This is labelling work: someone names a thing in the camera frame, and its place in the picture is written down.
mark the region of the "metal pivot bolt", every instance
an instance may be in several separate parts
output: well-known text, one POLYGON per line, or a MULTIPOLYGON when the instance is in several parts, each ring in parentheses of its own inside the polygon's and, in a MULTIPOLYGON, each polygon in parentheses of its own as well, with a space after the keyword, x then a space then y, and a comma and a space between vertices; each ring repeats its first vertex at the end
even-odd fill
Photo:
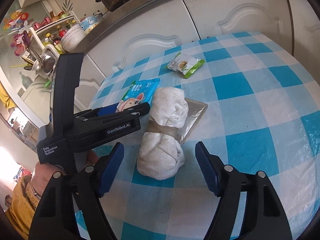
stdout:
POLYGON ((57 172, 55 172, 55 173, 53 174, 53 177, 54 177, 55 179, 59 178, 60 176, 61 176, 61 172, 60 172, 60 171, 57 171, 57 172))
POLYGON ((263 171, 258 171, 258 176, 260 178, 264 178, 266 176, 266 174, 263 171))
POLYGON ((93 166, 88 166, 85 168, 85 172, 87 172, 87 173, 93 172, 93 170, 94 170, 93 166))
POLYGON ((226 166, 224 166, 224 169, 225 169, 226 171, 233 171, 233 167, 232 167, 231 165, 226 165, 226 166))

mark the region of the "human hand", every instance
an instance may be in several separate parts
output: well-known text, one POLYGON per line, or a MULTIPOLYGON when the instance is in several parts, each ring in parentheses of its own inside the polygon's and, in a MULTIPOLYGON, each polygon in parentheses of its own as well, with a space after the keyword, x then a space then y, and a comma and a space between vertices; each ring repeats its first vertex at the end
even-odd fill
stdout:
MULTIPOLYGON (((88 151, 88 155, 87 155, 87 162, 86 162, 86 166, 89 165, 93 165, 95 164, 97 161, 99 160, 98 156, 95 154, 95 152, 93 150, 89 150, 88 151)), ((48 185, 49 180, 51 179, 52 175, 57 172, 60 171, 63 174, 65 174, 62 169, 60 169, 59 167, 46 163, 46 164, 40 164, 40 162, 38 162, 36 164, 35 170, 32 173, 32 179, 31 179, 31 183, 33 185, 33 188, 35 189, 35 191, 42 196, 45 188, 48 185)))

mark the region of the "cabinet door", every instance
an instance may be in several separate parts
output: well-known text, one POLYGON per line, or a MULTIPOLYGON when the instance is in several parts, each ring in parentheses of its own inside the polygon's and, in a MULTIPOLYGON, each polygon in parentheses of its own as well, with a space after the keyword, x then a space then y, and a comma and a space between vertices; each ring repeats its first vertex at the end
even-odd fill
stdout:
POLYGON ((292 52, 292 27, 286 0, 184 0, 201 39, 259 31, 292 52))
POLYGON ((88 54, 108 76, 152 54, 198 39, 183 1, 173 0, 123 25, 88 54))
POLYGON ((75 90, 75 105, 81 111, 87 109, 105 78, 93 60, 85 55, 81 67, 80 84, 75 90))
POLYGON ((294 57, 320 83, 320 21, 307 0, 289 0, 294 26, 294 57))

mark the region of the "yellow clothing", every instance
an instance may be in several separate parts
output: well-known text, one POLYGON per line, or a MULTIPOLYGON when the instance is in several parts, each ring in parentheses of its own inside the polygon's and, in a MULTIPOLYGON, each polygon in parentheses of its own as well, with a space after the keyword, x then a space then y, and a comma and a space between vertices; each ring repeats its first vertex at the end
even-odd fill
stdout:
POLYGON ((6 109, 10 109, 12 107, 17 107, 17 105, 13 102, 7 91, 4 89, 3 85, 0 82, 0 100, 4 104, 6 109))
POLYGON ((24 238, 28 239, 31 222, 38 200, 30 193, 28 183, 31 175, 23 176, 13 190, 12 205, 5 212, 10 223, 24 238))

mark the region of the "checkered tablecloth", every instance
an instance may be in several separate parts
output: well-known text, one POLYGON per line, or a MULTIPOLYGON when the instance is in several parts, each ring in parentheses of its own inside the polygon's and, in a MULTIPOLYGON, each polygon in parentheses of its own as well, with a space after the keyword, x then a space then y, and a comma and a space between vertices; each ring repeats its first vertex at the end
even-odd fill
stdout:
MULTIPOLYGON (((195 158, 203 141, 240 172, 263 170, 286 211, 293 238, 306 228, 319 207, 320 87, 288 52, 257 32, 194 41, 125 67, 106 78, 90 107, 119 102, 135 80, 161 79, 185 97, 209 105, 188 141, 186 163, 170 179, 142 176, 136 158, 141 130, 98 147, 106 155, 120 141, 125 157, 110 193, 101 203, 121 240, 200 240, 219 199, 207 188, 195 158), (165 66, 178 52, 205 59, 189 79, 165 66)), ((241 195, 232 238, 238 236, 246 195, 241 195)))

